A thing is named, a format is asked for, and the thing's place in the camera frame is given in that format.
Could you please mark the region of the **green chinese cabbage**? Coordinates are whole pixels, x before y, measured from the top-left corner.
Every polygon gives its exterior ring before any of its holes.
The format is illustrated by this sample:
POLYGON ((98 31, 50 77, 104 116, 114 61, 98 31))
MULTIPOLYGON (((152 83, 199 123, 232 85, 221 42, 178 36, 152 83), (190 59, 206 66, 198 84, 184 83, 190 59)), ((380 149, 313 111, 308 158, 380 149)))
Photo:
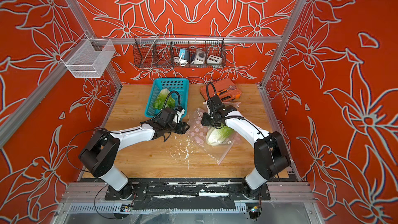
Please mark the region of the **green chinese cabbage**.
POLYGON ((232 142, 231 136, 234 133, 235 131, 226 125, 218 128, 211 127, 206 135, 206 143, 211 146, 228 145, 232 142))
POLYGON ((164 108, 175 108, 176 101, 172 96, 169 96, 169 94, 169 89, 162 89, 152 105, 153 108, 156 110, 162 110, 164 108))

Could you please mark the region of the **clear pink zipper bag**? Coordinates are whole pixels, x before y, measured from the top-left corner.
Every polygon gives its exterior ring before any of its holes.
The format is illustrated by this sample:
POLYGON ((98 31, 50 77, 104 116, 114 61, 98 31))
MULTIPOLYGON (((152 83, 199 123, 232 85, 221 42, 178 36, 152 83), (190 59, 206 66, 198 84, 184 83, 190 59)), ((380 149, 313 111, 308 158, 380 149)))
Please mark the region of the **clear pink zipper bag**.
POLYGON ((224 124, 217 128, 202 125, 201 121, 205 113, 207 113, 207 109, 196 108, 189 115, 188 137, 198 145, 201 151, 220 165, 231 148, 242 143, 242 138, 236 131, 224 124))

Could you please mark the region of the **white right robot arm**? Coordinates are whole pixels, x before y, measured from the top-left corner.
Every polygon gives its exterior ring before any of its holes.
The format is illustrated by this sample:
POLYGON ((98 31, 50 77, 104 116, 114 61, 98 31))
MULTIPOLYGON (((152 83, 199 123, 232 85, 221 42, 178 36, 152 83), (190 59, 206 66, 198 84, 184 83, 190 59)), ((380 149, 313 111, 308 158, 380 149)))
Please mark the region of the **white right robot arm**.
POLYGON ((291 165, 282 134, 261 129, 234 106, 224 105, 217 95, 209 97, 206 104, 208 112, 203 114, 203 126, 220 127, 223 124, 237 132, 254 149, 255 168, 244 178, 246 188, 257 190, 291 165))

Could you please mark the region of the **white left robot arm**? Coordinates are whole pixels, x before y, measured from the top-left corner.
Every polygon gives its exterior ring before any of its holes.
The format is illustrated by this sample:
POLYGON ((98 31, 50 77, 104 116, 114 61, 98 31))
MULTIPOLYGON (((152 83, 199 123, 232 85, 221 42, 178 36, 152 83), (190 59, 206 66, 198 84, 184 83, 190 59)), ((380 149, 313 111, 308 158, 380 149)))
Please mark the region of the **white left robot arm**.
POLYGON ((189 125, 183 122, 185 110, 180 106, 176 110, 165 108, 155 117, 141 122, 135 128, 121 131, 98 129, 79 155, 80 162, 96 178, 102 179, 113 190, 123 192, 131 190, 128 178, 115 166, 119 151, 141 142, 164 138, 172 133, 185 134, 189 125))

